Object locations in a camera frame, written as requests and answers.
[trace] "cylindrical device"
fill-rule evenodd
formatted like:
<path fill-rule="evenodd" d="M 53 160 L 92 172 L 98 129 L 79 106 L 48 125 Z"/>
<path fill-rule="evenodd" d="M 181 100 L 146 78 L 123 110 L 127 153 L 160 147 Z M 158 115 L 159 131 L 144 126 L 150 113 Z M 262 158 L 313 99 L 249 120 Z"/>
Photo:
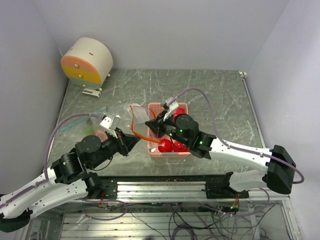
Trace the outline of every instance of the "cylindrical device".
<path fill-rule="evenodd" d="M 199 132 L 199 124 L 188 114 L 180 114 L 175 118 L 176 134 L 182 138 L 192 139 Z"/>
<path fill-rule="evenodd" d="M 99 89 L 113 67 L 109 49 L 101 42 L 81 37 L 61 58 L 61 66 L 75 84 L 88 89 Z"/>

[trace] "pink plastic basket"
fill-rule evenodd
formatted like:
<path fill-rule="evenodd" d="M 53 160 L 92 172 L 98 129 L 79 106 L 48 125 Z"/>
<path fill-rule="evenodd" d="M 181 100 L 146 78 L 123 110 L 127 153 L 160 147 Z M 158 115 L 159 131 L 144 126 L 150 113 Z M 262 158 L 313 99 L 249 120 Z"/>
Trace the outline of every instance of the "pink plastic basket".
<path fill-rule="evenodd" d="M 185 113 L 188 114 L 188 105 L 184 102 L 179 102 L 179 107 L 184 109 Z M 164 108 L 161 106 L 160 102 L 151 102 L 149 103 L 148 108 L 154 112 L 155 115 L 161 113 Z M 149 111 L 149 119 L 154 119 L 154 116 Z M 155 137 L 154 133 L 148 129 L 148 136 Z M 161 139 L 170 139 L 167 135 L 164 135 Z M 190 152 L 160 152 L 158 150 L 158 144 L 154 142 L 148 141 L 148 153 L 150 154 L 151 158 L 183 158 L 189 156 Z"/>

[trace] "metal frame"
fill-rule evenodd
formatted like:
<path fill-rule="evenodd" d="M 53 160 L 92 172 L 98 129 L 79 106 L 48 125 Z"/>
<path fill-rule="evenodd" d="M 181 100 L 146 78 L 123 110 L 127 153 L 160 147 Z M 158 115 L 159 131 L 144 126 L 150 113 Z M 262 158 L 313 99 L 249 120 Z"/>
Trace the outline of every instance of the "metal frame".
<path fill-rule="evenodd" d="M 248 212 L 249 213 L 253 213 L 255 211 L 254 208 L 252 208 L 251 204 L 248 203 Z M 254 226 L 256 226 L 255 230 L 253 231 L 254 232 L 254 240 L 259 240 L 260 239 L 260 227 L 259 225 L 257 225 L 258 221 L 257 221 L 257 217 L 256 215 L 251 215 L 250 216 L 250 221 L 251 221 L 251 225 L 252 225 L 252 230 L 254 230 Z"/>
<path fill-rule="evenodd" d="M 246 92 L 246 95 L 248 97 L 251 110 L 253 112 L 254 121 L 255 121 L 259 136 L 260 136 L 262 147 L 265 148 L 266 144 L 265 144 L 265 141 L 264 141 L 264 137 L 262 135 L 261 128 L 260 128 L 260 125 L 258 123 L 258 118 L 257 118 L 256 112 L 255 112 L 255 109 L 254 109 L 254 106 L 253 106 L 253 103 L 252 103 L 252 100 L 251 100 L 251 97 L 250 97 L 250 94 L 249 94 L 247 82 L 246 82 L 247 73 L 245 73 L 243 71 L 239 71 L 239 74 L 240 74 L 240 78 L 241 78 L 241 81 L 243 83 L 243 86 L 245 88 L 245 92 Z M 295 213 L 293 211 L 293 206 L 291 204 L 290 196 L 287 196 L 287 197 L 288 197 L 287 200 L 282 199 L 282 201 L 281 201 L 281 203 L 282 203 L 281 210 L 282 210 L 282 214 L 283 214 L 283 217 L 284 217 L 284 221 L 286 222 L 286 226 L 289 228 L 288 229 L 288 233 L 290 234 L 290 238 L 292 240 L 302 240 L 303 236 L 302 236 L 301 230 L 299 228 L 296 215 L 295 215 Z"/>
<path fill-rule="evenodd" d="M 234 198 L 207 199 L 206 182 L 118 182 L 117 200 L 126 203 L 216 203 L 234 202 Z M 282 195 L 266 189 L 272 201 L 289 200 L 288 195 Z M 240 202 L 266 201 L 267 195 L 260 189 L 248 191 L 248 198 L 240 198 Z M 75 199 L 70 204 L 85 204 L 86 202 Z"/>

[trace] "black bracket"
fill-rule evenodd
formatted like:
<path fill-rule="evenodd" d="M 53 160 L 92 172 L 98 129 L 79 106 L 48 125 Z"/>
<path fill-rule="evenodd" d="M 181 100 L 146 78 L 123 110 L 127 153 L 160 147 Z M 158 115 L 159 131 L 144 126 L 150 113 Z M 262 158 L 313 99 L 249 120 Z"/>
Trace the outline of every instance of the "black bracket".
<path fill-rule="evenodd" d="M 202 189 L 202 191 L 205 192 L 207 199 L 235 199 L 237 194 L 241 199 L 249 198 L 249 192 L 246 190 L 236 192 L 228 186 L 221 186 L 212 182 L 207 182 L 205 189 Z"/>
<path fill-rule="evenodd" d="M 118 184 L 115 182 L 103 182 L 101 193 L 99 194 L 98 198 L 102 198 L 102 192 L 104 193 L 104 197 L 106 199 L 117 199 L 118 194 Z"/>
<path fill-rule="evenodd" d="M 30 221 L 32 210 L 25 210 L 20 216 L 15 218 L 4 218 L 3 213 L 0 214 L 0 231 L 11 233 L 26 226 Z"/>
<path fill-rule="evenodd" d="M 272 156 L 287 162 L 293 167 L 296 167 L 295 162 L 284 147 L 274 145 L 274 148 L 271 151 Z M 292 184 L 294 182 L 294 176 L 295 171 L 292 168 L 271 159 L 268 165 L 267 175 L 265 175 L 262 180 L 266 183 L 270 190 L 279 194 L 290 194 Z"/>

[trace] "white wall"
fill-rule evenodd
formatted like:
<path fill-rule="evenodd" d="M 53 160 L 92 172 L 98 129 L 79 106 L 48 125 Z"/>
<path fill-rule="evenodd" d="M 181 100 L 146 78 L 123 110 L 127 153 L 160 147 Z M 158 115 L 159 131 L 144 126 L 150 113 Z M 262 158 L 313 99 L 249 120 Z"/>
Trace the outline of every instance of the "white wall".
<path fill-rule="evenodd" d="M 247 83 L 267 146 L 285 146 L 304 173 L 292 203 L 305 239 L 319 239 L 320 1 L 288 3 Z"/>
<path fill-rule="evenodd" d="M 34 0 L 62 53 L 103 42 L 116 68 L 247 71 L 288 0 Z"/>
<path fill-rule="evenodd" d="M 41 173 L 67 83 L 60 58 L 33 1 L 0 1 L 1 194 Z M 1 240 L 13 237 L 0 232 Z"/>

